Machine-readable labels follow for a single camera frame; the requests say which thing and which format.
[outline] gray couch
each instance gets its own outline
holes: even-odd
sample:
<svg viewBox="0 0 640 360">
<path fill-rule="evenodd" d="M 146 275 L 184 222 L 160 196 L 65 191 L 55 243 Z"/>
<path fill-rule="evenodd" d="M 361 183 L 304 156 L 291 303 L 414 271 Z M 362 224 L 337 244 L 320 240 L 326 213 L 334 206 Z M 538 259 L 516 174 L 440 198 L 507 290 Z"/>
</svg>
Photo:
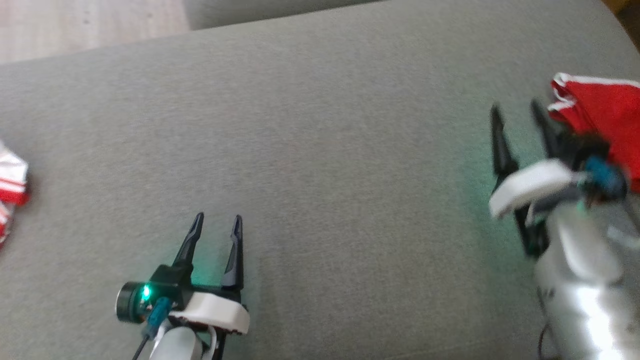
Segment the gray couch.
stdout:
<svg viewBox="0 0 640 360">
<path fill-rule="evenodd" d="M 205 212 L 244 216 L 250 334 L 225 359 L 534 359 L 543 319 L 489 219 L 488 110 L 522 163 L 557 71 L 640 78 L 598 0 L 391 0 L 0 68 L 33 200 L 0 252 L 0 359 L 127 359 L 121 285 Z"/>
<path fill-rule="evenodd" d="M 182 0 L 193 30 L 272 19 L 375 0 Z"/>
</svg>

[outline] robotic arm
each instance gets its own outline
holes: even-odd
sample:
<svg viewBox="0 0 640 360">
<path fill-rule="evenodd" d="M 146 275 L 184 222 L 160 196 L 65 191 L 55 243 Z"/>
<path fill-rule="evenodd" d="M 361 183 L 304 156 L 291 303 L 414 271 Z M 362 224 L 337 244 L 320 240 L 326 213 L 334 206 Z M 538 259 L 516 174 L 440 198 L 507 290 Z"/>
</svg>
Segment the robotic arm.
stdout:
<svg viewBox="0 0 640 360">
<path fill-rule="evenodd" d="M 498 181 L 490 212 L 493 217 L 510 211 L 515 216 L 525 253 L 536 260 L 540 307 L 562 359 L 640 359 L 636 299 L 589 213 L 597 199 L 624 199 L 626 179 L 605 162 L 605 141 L 568 131 L 556 135 L 535 102 L 532 112 L 548 159 L 520 170 L 509 151 L 499 109 L 492 109 Z"/>
<path fill-rule="evenodd" d="M 193 254 L 204 214 L 199 213 L 171 266 L 160 265 L 147 282 L 127 282 L 116 299 L 118 320 L 143 323 L 143 341 L 154 339 L 150 360 L 220 360 L 228 334 L 249 331 L 249 312 L 241 303 L 244 287 L 243 228 L 238 215 L 232 248 L 220 286 L 191 283 Z M 202 341 L 198 333 L 205 334 Z"/>
</svg>

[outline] white stripe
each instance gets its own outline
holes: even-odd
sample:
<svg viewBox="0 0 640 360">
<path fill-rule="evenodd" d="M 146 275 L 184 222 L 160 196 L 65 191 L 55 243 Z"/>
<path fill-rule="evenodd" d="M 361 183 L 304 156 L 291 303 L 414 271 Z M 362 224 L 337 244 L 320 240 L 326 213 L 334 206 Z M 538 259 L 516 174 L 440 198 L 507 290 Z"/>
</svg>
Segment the white stripe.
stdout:
<svg viewBox="0 0 640 360">
<path fill-rule="evenodd" d="M 571 95 L 568 95 L 567 97 L 560 96 L 560 93 L 558 92 L 558 89 L 556 89 L 556 88 L 554 88 L 554 95 L 556 95 L 558 100 L 562 100 L 564 102 L 575 102 L 575 99 Z"/>
<path fill-rule="evenodd" d="M 25 181 L 18 180 L 18 179 L 12 179 L 12 178 L 10 178 L 8 176 L 0 176 L 0 183 L 13 184 L 13 185 L 17 185 L 17 186 L 25 186 L 25 185 L 27 185 L 27 183 Z"/>
<path fill-rule="evenodd" d="M 23 193 L 24 185 L 21 186 L 16 184 L 5 183 L 4 181 L 2 181 L 2 179 L 0 179 L 0 189 L 7 190 L 9 192 L 14 192 L 14 193 Z"/>
<path fill-rule="evenodd" d="M 574 82 L 580 84 L 601 84 L 601 85 L 629 85 L 636 88 L 640 88 L 640 83 L 627 79 L 605 79 L 595 78 L 593 76 L 572 76 L 565 74 L 564 72 L 558 72 L 554 76 L 554 81 L 560 86 L 566 86 L 567 82 Z"/>
<path fill-rule="evenodd" d="M 562 109 L 572 108 L 575 106 L 575 101 L 558 101 L 547 106 L 547 111 L 560 111 Z"/>
</svg>

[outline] red and white cloth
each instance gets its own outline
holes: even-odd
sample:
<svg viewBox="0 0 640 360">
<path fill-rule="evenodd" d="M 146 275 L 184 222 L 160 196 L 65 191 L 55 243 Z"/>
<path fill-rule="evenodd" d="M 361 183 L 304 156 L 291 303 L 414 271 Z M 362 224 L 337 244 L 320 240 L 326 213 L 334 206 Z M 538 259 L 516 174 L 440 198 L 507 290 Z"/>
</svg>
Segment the red and white cloth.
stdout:
<svg viewBox="0 0 640 360">
<path fill-rule="evenodd" d="M 640 83 L 559 72 L 551 86 L 558 99 L 549 115 L 578 134 L 596 132 L 611 144 L 609 160 L 629 171 L 640 192 Z"/>
<path fill-rule="evenodd" d="M 16 205 L 29 200 L 27 170 L 26 161 L 0 142 L 0 245 L 9 235 Z"/>
</svg>

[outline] black mount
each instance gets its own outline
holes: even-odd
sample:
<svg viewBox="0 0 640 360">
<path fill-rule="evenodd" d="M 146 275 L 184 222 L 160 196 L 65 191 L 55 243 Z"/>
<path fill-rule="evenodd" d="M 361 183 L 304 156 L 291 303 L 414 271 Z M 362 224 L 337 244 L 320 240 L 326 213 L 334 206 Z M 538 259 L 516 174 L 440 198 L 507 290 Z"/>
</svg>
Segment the black mount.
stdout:
<svg viewBox="0 0 640 360">
<path fill-rule="evenodd" d="M 571 129 L 563 127 L 556 131 L 548 119 L 540 104 L 531 101 L 531 113 L 534 121 L 540 128 L 547 158 L 559 158 L 574 171 L 580 170 L 585 161 L 593 155 L 606 158 L 609 153 L 609 144 L 596 134 L 576 135 Z M 497 176 L 495 189 L 502 184 L 507 176 L 520 168 L 509 149 L 509 144 L 504 135 L 504 121 L 497 104 L 491 108 L 491 137 L 493 147 L 493 171 Z M 574 197 L 577 191 L 570 189 L 560 197 Z M 556 203 L 558 199 L 549 199 L 549 203 Z M 545 221 L 541 220 L 527 226 L 525 220 L 530 204 L 515 209 L 513 214 L 520 231 L 522 245 L 527 256 L 538 258 L 548 247 L 547 228 Z"/>
<path fill-rule="evenodd" d="M 220 286 L 191 282 L 193 254 L 202 234 L 203 222 L 204 214 L 197 214 L 171 266 L 162 264 L 156 268 L 149 281 L 128 282 L 122 287 L 116 300 L 116 315 L 120 321 L 143 322 L 151 306 L 160 297 L 171 299 L 173 310 L 184 310 L 196 291 L 241 302 L 240 291 L 244 287 L 242 217 L 237 215 L 234 220 L 231 252 Z"/>
</svg>

